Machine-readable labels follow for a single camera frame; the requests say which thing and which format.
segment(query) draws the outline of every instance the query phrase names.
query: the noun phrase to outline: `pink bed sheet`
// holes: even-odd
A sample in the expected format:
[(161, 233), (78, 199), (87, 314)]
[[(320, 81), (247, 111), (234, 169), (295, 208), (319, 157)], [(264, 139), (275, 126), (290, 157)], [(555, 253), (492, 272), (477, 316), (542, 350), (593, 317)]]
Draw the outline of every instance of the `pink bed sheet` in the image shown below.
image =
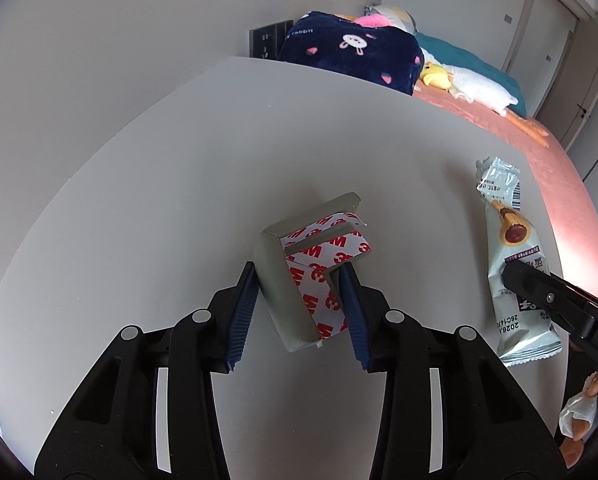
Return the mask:
[(598, 216), (581, 177), (557, 139), (548, 148), (486, 107), (453, 98), (448, 92), (418, 84), (414, 97), (462, 117), (525, 153), (539, 184), (554, 237), (563, 278), (598, 296)]

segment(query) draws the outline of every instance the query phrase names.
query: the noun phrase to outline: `ribbed blue rubber pad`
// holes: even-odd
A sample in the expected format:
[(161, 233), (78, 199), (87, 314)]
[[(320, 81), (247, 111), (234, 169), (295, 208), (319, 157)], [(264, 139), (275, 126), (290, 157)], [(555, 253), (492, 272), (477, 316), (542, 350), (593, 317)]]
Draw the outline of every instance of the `ribbed blue rubber pad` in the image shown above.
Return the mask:
[(370, 332), (365, 321), (364, 311), (354, 291), (350, 273), (343, 265), (339, 268), (339, 294), (343, 302), (343, 311), (348, 320), (348, 330), (354, 349), (354, 357), (361, 363), (364, 370), (369, 370), (372, 365), (370, 352)]
[(243, 348), (246, 345), (246, 337), (248, 336), (248, 329), (250, 328), (250, 321), (255, 311), (258, 290), (258, 277), (256, 276), (255, 267), (252, 266), (241, 289), (232, 316), (232, 322), (230, 323), (230, 329), (228, 330), (228, 348), (225, 353), (225, 364), (230, 371), (233, 371), (234, 365), (241, 361)]

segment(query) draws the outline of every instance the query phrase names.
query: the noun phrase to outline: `barcode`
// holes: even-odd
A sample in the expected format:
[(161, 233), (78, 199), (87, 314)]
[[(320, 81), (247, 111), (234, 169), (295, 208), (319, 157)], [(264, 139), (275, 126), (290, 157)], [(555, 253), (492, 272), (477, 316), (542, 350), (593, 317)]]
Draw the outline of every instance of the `barcode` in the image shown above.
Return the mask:
[(512, 209), (521, 211), (521, 183), (517, 182), (512, 192)]

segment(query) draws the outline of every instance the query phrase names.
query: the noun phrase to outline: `teal blanket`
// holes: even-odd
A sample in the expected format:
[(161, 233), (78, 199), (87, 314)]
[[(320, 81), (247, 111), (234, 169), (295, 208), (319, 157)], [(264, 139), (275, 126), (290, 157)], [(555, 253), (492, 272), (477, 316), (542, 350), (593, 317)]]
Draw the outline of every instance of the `teal blanket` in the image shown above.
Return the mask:
[(416, 40), (421, 48), (427, 50), (437, 58), (439, 62), (446, 65), (468, 68), (473, 72), (499, 83), (503, 88), (508, 90), (511, 95), (519, 99), (518, 104), (510, 105), (509, 108), (517, 115), (527, 119), (528, 114), (525, 111), (525, 99), (524, 95), (521, 93), (519, 83), (508, 74), (501, 72), (501, 70), (494, 68), (492, 65), (488, 65), (473, 53), (454, 46), (447, 41), (432, 38), (431, 36), (426, 36), (421, 33), (416, 35)]

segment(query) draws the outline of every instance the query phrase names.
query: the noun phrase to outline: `printed food image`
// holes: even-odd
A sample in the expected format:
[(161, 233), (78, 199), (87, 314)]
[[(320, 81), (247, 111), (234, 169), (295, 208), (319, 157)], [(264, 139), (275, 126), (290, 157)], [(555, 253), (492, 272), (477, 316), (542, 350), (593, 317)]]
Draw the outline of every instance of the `printed food image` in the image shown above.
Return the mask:
[(493, 200), (492, 205), (501, 215), (501, 242), (507, 246), (524, 243), (532, 233), (532, 226), (520, 213), (504, 206), (499, 200)]

